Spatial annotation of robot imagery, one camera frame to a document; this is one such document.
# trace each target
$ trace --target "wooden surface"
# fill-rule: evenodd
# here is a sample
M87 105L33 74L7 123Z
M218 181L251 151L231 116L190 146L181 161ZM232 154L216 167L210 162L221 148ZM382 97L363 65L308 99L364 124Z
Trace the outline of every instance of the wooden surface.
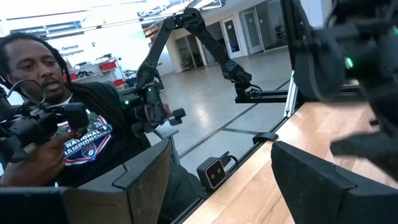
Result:
M329 151L332 139L355 131L372 131L371 118L373 113L368 105L331 108L306 103L277 134L279 141L398 188L398 184L368 161L333 158ZM272 173L271 146L271 142L265 143L185 223L294 223Z

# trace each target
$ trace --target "door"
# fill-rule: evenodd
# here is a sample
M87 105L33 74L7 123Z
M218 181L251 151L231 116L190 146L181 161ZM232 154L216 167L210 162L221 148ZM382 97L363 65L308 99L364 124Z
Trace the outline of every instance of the door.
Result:
M235 23L233 16L221 21L221 27L223 28L223 34L230 58L242 57L242 48L239 44L238 36L235 31Z
M264 50L261 41L260 27L254 8L241 12L241 18L250 54Z

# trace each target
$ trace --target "graphic t-shirt print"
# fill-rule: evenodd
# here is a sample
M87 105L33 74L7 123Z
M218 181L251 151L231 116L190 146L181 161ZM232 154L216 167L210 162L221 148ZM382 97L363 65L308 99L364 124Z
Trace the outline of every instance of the graphic t-shirt print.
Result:
M66 166L84 164L95 160L96 156L105 148L112 137L113 127L96 113L87 110L89 125L87 133L80 139L72 139L64 145L64 162ZM69 132L67 122L58 124L54 136Z

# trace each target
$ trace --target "gray floor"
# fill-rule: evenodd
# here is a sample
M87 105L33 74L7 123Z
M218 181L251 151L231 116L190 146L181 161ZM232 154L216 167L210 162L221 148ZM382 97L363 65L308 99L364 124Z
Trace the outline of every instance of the gray floor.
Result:
M252 74L252 84L263 90L280 87L292 72L287 48L235 61ZM174 139L183 156L182 165L193 174L210 156L229 151L241 157L252 146L255 133L270 130L283 116L284 103L236 104L234 86L223 79L218 64L171 73L162 80L166 89L162 94L164 102L173 109L184 108L187 113L183 124L177 126L180 132ZM287 83L280 89L288 87ZM159 142L154 134L149 139L152 144Z

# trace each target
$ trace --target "man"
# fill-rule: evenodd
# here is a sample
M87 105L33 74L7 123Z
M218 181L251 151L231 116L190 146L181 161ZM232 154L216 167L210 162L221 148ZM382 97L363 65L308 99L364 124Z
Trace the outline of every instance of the man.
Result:
M11 34L0 42L0 76L0 83L7 88L19 80L36 81L52 106L82 102L90 120L86 134L89 142L73 140L80 133L69 130L67 123L58 124L49 142L25 148L30 155L27 160L17 164L2 161L0 186L42 186L56 181L59 186L78 187L150 146L146 137L138 138L130 129L133 123L145 119L144 109L135 113L123 110L118 93L110 85L72 83L67 63L58 51L35 36ZM21 83L17 90L33 102L42 100L42 90L34 82ZM171 222L202 191L196 177L172 165L160 220Z

